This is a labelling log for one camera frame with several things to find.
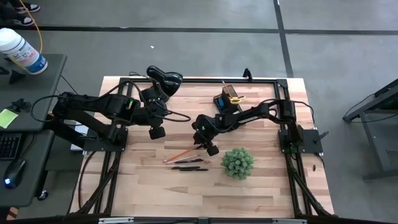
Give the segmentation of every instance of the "wooden tabletop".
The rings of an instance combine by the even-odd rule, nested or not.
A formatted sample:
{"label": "wooden tabletop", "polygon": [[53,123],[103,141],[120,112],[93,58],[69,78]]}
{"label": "wooden tabletop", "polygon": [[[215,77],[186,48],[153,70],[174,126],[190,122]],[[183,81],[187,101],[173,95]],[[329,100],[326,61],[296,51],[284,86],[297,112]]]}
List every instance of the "wooden tabletop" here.
{"label": "wooden tabletop", "polygon": [[[116,86],[119,78],[104,77],[100,95]],[[287,81],[291,99],[308,102],[303,79],[288,78]],[[246,100],[241,104],[243,110],[256,106],[262,100],[275,98],[274,89],[270,84],[243,83],[233,86],[238,95],[246,96]],[[150,87],[150,84],[139,83],[139,87],[142,90]],[[192,121],[199,114],[214,116],[216,108],[212,99],[221,93],[221,87],[221,83],[183,83],[167,102],[167,107],[189,115]],[[133,97],[139,98],[136,90]],[[304,128],[312,128],[310,110],[298,104],[296,110],[298,124]],[[102,122],[109,123],[102,115],[95,116]],[[209,168],[208,172],[170,170],[173,165],[165,165],[162,161],[193,146],[194,130],[191,123],[164,121],[162,126],[165,128],[166,137],[156,140],[150,139],[148,126],[129,127],[127,148],[122,155],[119,168],[112,216],[294,216],[285,158],[280,153],[277,138],[278,124],[259,119],[233,132],[219,134],[213,143],[218,146],[220,153],[212,157],[205,150],[186,154],[201,154],[205,161],[198,166]],[[254,156],[254,169],[246,180],[233,180],[226,176],[220,165],[224,153],[239,146],[246,148]],[[98,185],[103,157],[104,153],[97,152],[88,163],[82,182],[82,203]],[[303,154],[302,157],[309,189],[324,208],[333,213],[322,162],[312,154]],[[304,211],[302,193],[300,190],[297,193],[300,208]],[[76,191],[71,212],[77,209]]]}

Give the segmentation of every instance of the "concrete floor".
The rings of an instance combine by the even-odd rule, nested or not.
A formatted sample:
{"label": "concrete floor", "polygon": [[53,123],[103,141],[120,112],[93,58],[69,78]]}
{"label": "concrete floor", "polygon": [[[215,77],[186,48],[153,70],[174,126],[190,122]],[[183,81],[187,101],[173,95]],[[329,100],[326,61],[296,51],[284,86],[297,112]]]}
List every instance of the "concrete floor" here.
{"label": "concrete floor", "polygon": [[[278,28],[273,0],[36,2],[43,6],[34,14],[42,26]],[[394,0],[279,3],[286,29],[398,29]],[[36,32],[19,33],[39,46]],[[186,76],[239,77],[248,67],[256,77],[287,77],[279,34],[43,31],[42,35],[44,53],[67,54],[64,76],[79,93],[89,95],[98,94],[105,75],[144,73],[152,64]],[[362,175],[376,171],[376,161],[362,126],[347,125],[341,117],[365,96],[398,78],[398,36],[287,35],[286,39],[294,77],[305,80],[317,126],[330,131],[322,143],[335,213],[396,222],[398,178],[362,181]],[[58,89],[69,90],[64,82]],[[65,184],[73,186],[73,178],[68,179]],[[72,195],[73,187],[61,191],[63,198]],[[47,208],[47,214],[66,209],[59,207]],[[28,208],[21,210],[21,217],[31,217]]]}

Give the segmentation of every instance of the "shoe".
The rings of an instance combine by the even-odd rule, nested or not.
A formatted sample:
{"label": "shoe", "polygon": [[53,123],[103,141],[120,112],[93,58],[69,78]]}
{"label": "shoe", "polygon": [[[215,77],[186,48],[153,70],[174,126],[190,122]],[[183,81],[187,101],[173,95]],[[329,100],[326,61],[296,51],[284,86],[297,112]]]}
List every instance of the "shoe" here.
{"label": "shoe", "polygon": [[[28,2],[24,2],[25,7],[29,10],[29,12],[37,12],[40,10],[40,6],[36,5],[36,4],[31,4]],[[26,13],[26,10],[24,7],[15,7],[14,8],[19,14],[23,14]]]}
{"label": "shoe", "polygon": [[29,17],[22,17],[20,19],[13,19],[15,24],[22,26],[31,26],[33,24],[33,20]]}

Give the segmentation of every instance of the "yellow sticky note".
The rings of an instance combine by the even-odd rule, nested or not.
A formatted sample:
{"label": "yellow sticky note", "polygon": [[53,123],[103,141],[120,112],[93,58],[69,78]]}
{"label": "yellow sticky note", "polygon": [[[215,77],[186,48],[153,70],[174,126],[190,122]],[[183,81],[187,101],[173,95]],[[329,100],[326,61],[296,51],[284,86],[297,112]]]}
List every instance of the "yellow sticky note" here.
{"label": "yellow sticky note", "polygon": [[7,109],[4,109],[0,113],[0,127],[2,128],[8,128],[8,126],[11,124],[12,121],[14,121],[18,117],[18,114],[9,111]]}

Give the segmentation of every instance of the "succulent plant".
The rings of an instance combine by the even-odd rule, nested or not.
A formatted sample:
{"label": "succulent plant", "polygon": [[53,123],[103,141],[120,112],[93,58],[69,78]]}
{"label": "succulent plant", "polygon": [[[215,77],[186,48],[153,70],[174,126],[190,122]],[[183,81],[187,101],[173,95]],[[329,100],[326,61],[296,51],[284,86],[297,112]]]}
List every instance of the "succulent plant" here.
{"label": "succulent plant", "polygon": [[221,165],[225,167],[226,175],[239,180],[244,180],[251,175],[254,158],[243,147],[237,147],[226,152]]}

